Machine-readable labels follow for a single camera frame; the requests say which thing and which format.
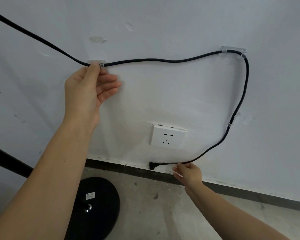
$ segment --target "black cable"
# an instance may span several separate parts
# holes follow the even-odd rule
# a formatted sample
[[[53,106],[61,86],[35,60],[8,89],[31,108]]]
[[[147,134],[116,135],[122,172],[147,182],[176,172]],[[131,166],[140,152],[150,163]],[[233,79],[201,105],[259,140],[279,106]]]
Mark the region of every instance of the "black cable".
[[[45,45],[48,45],[52,49],[54,49],[54,50],[56,50],[56,51],[64,54],[65,56],[68,56],[69,58],[71,58],[72,60],[78,62],[81,65],[84,65],[84,66],[87,66],[87,67],[90,65],[89,63],[85,63],[83,61],[77,60],[76,58],[70,56],[68,53],[64,52],[62,49],[56,47],[54,44],[51,44],[49,41],[41,38],[40,36],[38,36],[38,35],[30,32],[30,31],[28,31],[28,30],[20,27],[19,25],[13,23],[12,21],[10,21],[9,19],[5,18],[2,15],[0,15],[0,21],[2,21],[3,23],[9,25],[10,27],[12,27],[12,28],[14,28],[14,29],[16,29],[16,30],[24,33],[25,35],[28,35],[28,36],[34,38],[35,40],[40,41],[41,43],[43,43]],[[165,59],[156,59],[156,58],[132,59],[132,60],[122,60],[122,61],[116,61],[116,62],[111,62],[111,63],[105,63],[105,64],[101,64],[101,66],[103,66],[103,67],[111,67],[111,66],[120,65],[120,64],[134,63],[134,62],[143,62],[143,61],[158,61],[158,62],[167,62],[167,63],[181,63],[181,62],[187,62],[187,61],[197,60],[197,59],[204,58],[204,57],[207,57],[207,56],[212,56],[212,55],[220,54],[220,53],[223,53],[223,52],[238,54],[238,55],[240,55],[240,56],[242,56],[244,58],[244,62],[246,64],[246,79],[245,79],[245,82],[244,82],[243,93],[242,93],[240,102],[237,105],[235,111],[233,112],[232,117],[231,117],[231,119],[229,121],[228,127],[225,130],[225,133],[224,133],[223,137],[221,138],[221,140],[218,141],[215,145],[213,145],[210,148],[208,148],[207,150],[205,150],[204,153],[202,153],[201,155],[199,155],[195,159],[192,159],[190,161],[182,162],[182,164],[187,164],[187,163],[192,163],[193,161],[196,161],[197,159],[199,159],[200,157],[202,157],[204,154],[206,154],[208,151],[210,151],[211,149],[213,149],[216,146],[220,145],[225,140],[226,136],[228,135],[230,127],[231,127],[231,125],[232,125],[232,123],[233,123],[233,121],[235,119],[235,116],[236,116],[238,110],[240,109],[240,106],[241,106],[241,104],[242,104],[242,102],[244,100],[244,96],[245,96],[246,91],[247,91],[248,78],[249,78],[249,62],[248,62],[247,57],[242,52],[239,52],[239,51],[236,51],[236,50],[227,50],[227,51],[225,51],[225,50],[224,51],[219,50],[219,51],[210,52],[210,53],[207,53],[207,54],[204,54],[204,55],[200,55],[200,56],[196,56],[196,57],[192,57],[192,58],[188,58],[188,59],[183,59],[183,60],[165,60]],[[149,163],[149,168],[150,168],[150,170],[154,170],[159,165],[172,165],[172,164],[177,164],[177,162],[167,162],[167,163],[150,162]]]

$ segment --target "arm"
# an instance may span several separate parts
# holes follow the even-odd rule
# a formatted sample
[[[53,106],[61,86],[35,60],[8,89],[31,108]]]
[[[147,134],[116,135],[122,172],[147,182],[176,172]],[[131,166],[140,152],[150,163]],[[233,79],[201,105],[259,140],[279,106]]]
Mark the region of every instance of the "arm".
[[[205,186],[201,171],[196,165],[178,163],[173,170],[176,172],[173,175],[184,184],[186,193],[222,239],[289,240]]]
[[[98,64],[67,79],[64,120],[0,215],[0,240],[64,239],[99,107],[120,86],[117,76]]]

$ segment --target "white label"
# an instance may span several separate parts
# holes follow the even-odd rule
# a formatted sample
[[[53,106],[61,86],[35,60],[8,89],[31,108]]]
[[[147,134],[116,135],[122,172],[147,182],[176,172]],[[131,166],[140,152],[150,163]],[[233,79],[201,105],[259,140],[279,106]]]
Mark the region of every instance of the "white label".
[[[94,192],[86,194],[86,200],[93,199],[93,198],[94,198]]]

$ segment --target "baseboard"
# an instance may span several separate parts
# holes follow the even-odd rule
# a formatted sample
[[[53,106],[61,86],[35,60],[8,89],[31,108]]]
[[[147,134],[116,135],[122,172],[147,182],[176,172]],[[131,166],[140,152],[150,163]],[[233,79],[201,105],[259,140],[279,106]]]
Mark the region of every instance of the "baseboard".
[[[115,164],[111,162],[92,160],[92,159],[87,159],[85,166],[89,168],[102,169],[102,170],[113,171],[117,173],[126,173],[129,175],[142,177],[146,179],[152,179],[157,181],[163,181],[166,183],[181,185],[181,183],[173,175],[168,173],[155,172],[146,169],[140,169],[140,168]],[[206,185],[208,188],[212,189],[214,192],[219,194],[300,211],[300,201],[289,200],[277,196],[257,193],[249,190],[238,189],[230,186],[219,185],[219,184],[214,184],[209,182],[203,182],[203,184]]]

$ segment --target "black metal stand base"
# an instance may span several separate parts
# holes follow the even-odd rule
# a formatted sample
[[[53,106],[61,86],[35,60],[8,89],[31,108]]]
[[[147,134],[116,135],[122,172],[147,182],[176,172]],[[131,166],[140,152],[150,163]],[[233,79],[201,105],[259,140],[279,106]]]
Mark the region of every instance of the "black metal stand base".
[[[105,239],[115,226],[120,211],[120,198],[115,186],[101,177],[83,179],[78,188],[77,199],[91,205],[91,209],[84,209],[84,203],[74,204],[64,239]]]

